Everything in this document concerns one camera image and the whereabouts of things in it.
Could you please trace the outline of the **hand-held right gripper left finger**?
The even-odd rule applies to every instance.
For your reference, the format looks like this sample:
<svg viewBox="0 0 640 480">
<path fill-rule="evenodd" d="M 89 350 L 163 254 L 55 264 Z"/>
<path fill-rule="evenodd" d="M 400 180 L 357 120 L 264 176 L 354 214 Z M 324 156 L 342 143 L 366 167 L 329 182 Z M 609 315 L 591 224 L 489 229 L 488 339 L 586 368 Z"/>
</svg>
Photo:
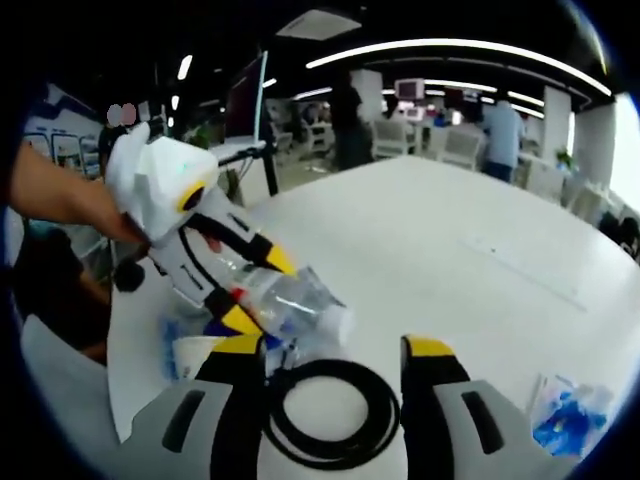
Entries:
<svg viewBox="0 0 640 480">
<path fill-rule="evenodd" d="M 193 380 L 136 414 L 126 479 L 255 479 L 265 418 L 264 338 L 217 343 Z"/>
</svg>

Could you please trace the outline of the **person's left hand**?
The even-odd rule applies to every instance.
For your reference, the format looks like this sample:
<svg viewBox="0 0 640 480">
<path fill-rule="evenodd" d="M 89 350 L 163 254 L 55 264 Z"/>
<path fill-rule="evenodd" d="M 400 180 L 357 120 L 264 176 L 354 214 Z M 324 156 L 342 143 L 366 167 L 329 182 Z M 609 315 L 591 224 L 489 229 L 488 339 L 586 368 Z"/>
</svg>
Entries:
<svg viewBox="0 0 640 480">
<path fill-rule="evenodd" d="M 93 226 L 101 233 L 113 240 L 147 245 L 144 233 L 125 214 L 117 210 L 105 210 L 98 213 L 93 220 Z"/>
</svg>

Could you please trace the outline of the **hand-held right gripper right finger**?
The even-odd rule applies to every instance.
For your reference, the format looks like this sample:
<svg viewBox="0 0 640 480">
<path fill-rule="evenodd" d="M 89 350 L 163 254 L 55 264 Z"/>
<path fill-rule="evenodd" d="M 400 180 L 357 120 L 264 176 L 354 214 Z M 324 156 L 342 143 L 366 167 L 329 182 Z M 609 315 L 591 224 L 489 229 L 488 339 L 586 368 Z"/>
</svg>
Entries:
<svg viewBox="0 0 640 480">
<path fill-rule="evenodd" d="M 553 456 L 524 412 L 453 350 L 428 337 L 401 339 L 400 423 L 409 479 L 566 479 L 573 456 Z"/>
</svg>

